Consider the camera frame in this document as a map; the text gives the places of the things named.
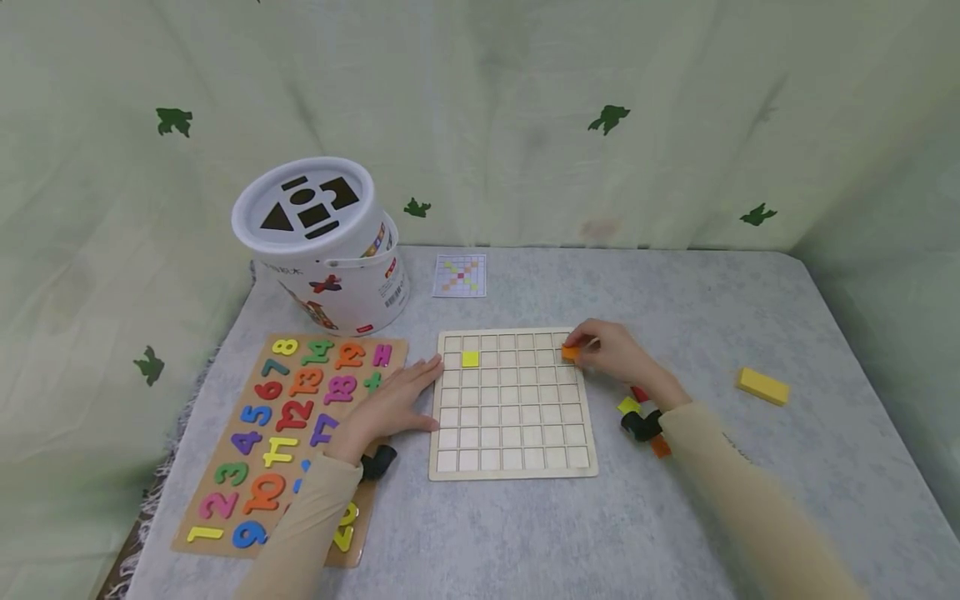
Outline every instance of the child's hand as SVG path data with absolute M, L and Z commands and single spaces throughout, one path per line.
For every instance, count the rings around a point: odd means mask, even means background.
M 429 415 L 414 412 L 414 402 L 444 372 L 440 354 L 420 360 L 387 377 L 380 387 L 344 419 L 330 435 L 326 456 L 357 465 L 373 440 L 401 431 L 435 431 L 440 427 Z

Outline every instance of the small orange cube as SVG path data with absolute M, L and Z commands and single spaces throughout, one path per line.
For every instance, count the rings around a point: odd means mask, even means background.
M 577 356 L 579 355 L 580 355 L 580 349 L 575 346 L 570 348 L 566 346 L 560 346 L 560 356 L 565 361 L 569 361 L 571 363 L 576 362 Z

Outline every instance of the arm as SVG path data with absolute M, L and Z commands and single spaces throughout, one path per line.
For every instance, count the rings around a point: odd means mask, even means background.
M 415 413 L 413 404 L 443 371 L 438 354 L 395 372 L 333 430 L 326 451 L 317 453 L 303 476 L 297 499 L 234 592 L 235 600 L 315 597 L 333 533 L 360 484 L 364 448 L 408 429 L 437 429 L 440 425 Z
M 740 454 L 708 408 L 694 402 L 626 328 L 591 319 L 564 344 L 581 347 L 577 359 L 581 366 L 640 386 L 657 404 L 673 456 L 743 548 L 770 597 L 866 597 L 828 539 L 780 483 Z

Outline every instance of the yellow cube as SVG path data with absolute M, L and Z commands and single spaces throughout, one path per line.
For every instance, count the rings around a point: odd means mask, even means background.
M 480 352 L 464 352 L 460 355 L 460 364 L 466 369 L 468 367 L 480 366 Z
M 790 395 L 790 386 L 787 384 L 746 367 L 740 370 L 736 387 L 777 406 L 786 404 Z

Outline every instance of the hand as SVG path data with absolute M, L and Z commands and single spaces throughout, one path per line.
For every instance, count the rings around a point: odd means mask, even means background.
M 444 372 L 440 354 L 419 360 L 387 377 L 373 394 L 360 402 L 330 435 L 326 456 L 357 465 L 373 440 L 410 429 L 436 431 L 437 420 L 414 412 L 420 392 Z
M 647 354 L 622 324 L 587 319 L 567 336 L 564 346 L 580 348 L 579 367 L 643 388 L 662 411 L 690 401 L 673 373 Z

